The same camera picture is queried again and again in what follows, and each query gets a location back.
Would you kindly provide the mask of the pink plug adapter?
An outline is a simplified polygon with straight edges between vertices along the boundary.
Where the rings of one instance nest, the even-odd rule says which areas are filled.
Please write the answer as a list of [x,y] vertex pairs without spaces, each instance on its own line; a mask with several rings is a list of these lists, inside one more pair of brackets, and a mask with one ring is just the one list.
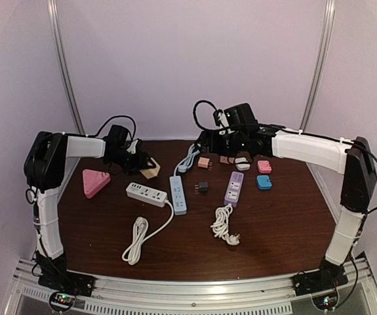
[[268,160],[258,160],[257,168],[261,174],[270,174],[272,172],[272,166]]

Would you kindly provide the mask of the white pink plug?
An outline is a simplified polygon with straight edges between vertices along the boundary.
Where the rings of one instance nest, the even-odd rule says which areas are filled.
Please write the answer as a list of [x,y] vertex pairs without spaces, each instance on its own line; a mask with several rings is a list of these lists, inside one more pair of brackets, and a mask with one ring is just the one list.
[[237,157],[234,160],[234,165],[238,171],[248,171],[250,169],[250,161],[245,157]]

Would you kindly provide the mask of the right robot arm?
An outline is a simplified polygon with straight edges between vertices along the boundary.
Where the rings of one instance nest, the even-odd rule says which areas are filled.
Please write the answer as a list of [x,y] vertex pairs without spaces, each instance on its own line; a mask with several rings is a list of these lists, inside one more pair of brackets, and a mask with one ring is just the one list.
[[277,125],[203,129],[196,149],[235,157],[291,159],[332,171],[340,177],[338,218],[323,260],[328,263],[315,274],[315,285],[329,289],[340,278],[342,265],[358,242],[368,219],[377,214],[377,157],[364,137],[354,139],[302,133]]

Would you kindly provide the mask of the purple power strip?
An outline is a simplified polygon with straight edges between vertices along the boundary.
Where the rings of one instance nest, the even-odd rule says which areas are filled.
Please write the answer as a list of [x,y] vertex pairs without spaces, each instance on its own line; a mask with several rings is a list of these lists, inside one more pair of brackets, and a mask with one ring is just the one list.
[[231,173],[228,182],[228,187],[226,189],[226,193],[224,196],[224,205],[231,205],[232,207],[237,207],[241,193],[241,188],[243,185],[243,179],[243,173],[237,171],[233,171]]

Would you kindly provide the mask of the pink triangular power strip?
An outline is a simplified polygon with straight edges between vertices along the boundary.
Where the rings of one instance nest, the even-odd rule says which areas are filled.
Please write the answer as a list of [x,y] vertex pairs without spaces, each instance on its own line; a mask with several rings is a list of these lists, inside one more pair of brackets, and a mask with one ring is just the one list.
[[83,191],[87,199],[93,198],[111,181],[107,172],[84,169],[82,172]]

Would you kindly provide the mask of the pink cube socket adapter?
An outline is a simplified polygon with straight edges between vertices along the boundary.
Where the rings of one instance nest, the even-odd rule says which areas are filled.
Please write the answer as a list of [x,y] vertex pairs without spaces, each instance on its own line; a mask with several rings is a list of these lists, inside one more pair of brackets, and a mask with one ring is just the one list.
[[233,157],[226,157],[226,156],[220,156],[220,163],[223,163],[223,164],[234,164],[234,160],[235,158]]

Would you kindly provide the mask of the light blue power strip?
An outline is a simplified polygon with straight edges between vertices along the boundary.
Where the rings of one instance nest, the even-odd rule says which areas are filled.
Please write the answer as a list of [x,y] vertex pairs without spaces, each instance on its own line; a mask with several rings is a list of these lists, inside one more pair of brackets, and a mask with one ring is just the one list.
[[169,178],[169,181],[174,214],[176,216],[185,215],[187,213],[188,207],[181,176],[172,176]]

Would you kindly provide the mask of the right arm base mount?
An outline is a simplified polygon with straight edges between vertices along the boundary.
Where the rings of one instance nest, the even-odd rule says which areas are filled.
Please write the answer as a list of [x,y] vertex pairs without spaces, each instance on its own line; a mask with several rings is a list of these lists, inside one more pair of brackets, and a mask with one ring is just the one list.
[[321,261],[317,270],[299,272],[292,277],[296,296],[333,290],[347,283],[348,278],[344,267],[325,260]]

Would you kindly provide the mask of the blue plug adapter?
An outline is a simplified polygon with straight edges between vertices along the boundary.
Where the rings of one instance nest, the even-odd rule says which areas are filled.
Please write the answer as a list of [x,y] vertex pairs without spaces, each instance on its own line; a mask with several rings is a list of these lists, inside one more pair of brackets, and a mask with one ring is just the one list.
[[256,177],[256,183],[259,190],[271,190],[273,186],[268,175],[258,175]]

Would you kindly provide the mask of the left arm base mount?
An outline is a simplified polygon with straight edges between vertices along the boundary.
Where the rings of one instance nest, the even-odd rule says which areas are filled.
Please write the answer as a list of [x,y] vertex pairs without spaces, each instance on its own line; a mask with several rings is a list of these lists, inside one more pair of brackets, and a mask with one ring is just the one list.
[[57,271],[53,265],[41,266],[38,284],[69,295],[90,297],[95,282],[93,276],[69,271]]

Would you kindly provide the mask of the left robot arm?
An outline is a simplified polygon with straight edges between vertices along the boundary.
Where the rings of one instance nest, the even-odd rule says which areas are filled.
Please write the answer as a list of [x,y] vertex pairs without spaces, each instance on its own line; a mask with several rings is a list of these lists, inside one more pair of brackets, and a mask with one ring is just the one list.
[[24,164],[26,182],[33,192],[37,231],[37,251],[48,259],[64,254],[58,224],[58,195],[69,158],[96,158],[119,165],[124,173],[134,174],[154,169],[157,164],[141,149],[137,138],[130,144],[112,132],[104,138],[41,131],[37,134]]

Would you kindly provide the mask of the small pink charger plug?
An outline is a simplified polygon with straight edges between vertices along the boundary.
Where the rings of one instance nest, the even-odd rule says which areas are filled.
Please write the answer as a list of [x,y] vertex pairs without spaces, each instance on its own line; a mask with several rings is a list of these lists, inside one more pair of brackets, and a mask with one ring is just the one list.
[[200,157],[198,159],[197,166],[198,166],[198,168],[201,168],[201,169],[211,170],[212,169],[212,162],[211,162],[210,158]]

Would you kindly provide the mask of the white power strip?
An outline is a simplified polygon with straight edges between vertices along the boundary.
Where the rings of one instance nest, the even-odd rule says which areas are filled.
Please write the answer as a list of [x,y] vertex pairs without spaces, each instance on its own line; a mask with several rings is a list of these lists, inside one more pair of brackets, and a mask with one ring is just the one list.
[[135,182],[130,183],[126,187],[125,191],[129,198],[142,201],[156,207],[164,207],[168,201],[166,192]]

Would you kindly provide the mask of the black plug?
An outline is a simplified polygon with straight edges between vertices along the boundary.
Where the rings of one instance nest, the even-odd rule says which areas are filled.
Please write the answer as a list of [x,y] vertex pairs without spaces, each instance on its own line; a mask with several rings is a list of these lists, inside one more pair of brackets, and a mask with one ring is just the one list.
[[208,182],[198,182],[194,185],[194,191],[196,194],[207,193],[209,189]]

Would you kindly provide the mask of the beige cube charger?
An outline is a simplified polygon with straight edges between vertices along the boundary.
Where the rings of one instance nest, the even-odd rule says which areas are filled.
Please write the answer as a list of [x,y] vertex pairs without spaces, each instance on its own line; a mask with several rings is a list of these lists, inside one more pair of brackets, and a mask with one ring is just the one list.
[[149,180],[158,177],[160,170],[161,166],[153,158],[151,158],[148,161],[148,168],[141,169],[140,173]]

